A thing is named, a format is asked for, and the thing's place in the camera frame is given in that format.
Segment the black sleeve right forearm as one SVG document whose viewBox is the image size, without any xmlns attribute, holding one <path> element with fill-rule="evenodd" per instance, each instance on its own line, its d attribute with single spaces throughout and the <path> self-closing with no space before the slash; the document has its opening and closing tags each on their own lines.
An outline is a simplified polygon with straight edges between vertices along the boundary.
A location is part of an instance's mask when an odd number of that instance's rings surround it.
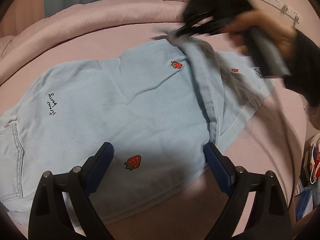
<svg viewBox="0 0 320 240">
<path fill-rule="evenodd" d="M 287 62 L 291 75 L 283 81 L 287 89 L 302 94 L 311 107 L 319 105 L 319 47 L 299 30 Z"/>
</svg>

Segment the person's right hand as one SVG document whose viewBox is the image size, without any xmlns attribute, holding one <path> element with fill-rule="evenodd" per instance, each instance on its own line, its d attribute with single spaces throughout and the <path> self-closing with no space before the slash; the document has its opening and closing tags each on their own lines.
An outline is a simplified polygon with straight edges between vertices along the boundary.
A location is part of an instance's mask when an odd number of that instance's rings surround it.
<svg viewBox="0 0 320 240">
<path fill-rule="evenodd" d="M 260 9 L 253 9 L 244 12 L 228 25 L 222 27 L 219 32 L 227 33 L 229 39 L 241 54 L 248 56 L 249 52 L 245 45 L 242 33 L 257 27 L 266 33 L 278 48 L 285 59 L 289 59 L 292 54 L 294 43 L 297 37 L 297 31 L 293 27 L 288 27 L 272 18 L 269 14 Z"/>
</svg>

